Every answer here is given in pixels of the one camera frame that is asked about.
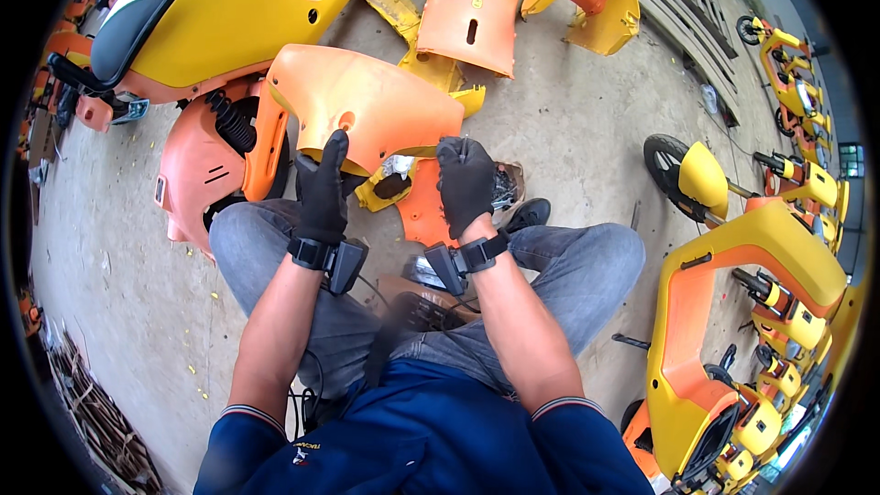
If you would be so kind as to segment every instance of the shock absorber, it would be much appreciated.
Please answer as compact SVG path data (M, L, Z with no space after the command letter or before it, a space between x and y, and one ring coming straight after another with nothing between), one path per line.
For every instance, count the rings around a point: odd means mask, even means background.
M240 154L253 149L257 143L257 130L238 112L232 100L226 97L225 91L218 88L206 93L205 104L210 104L211 113L217 117L214 126L230 146Z

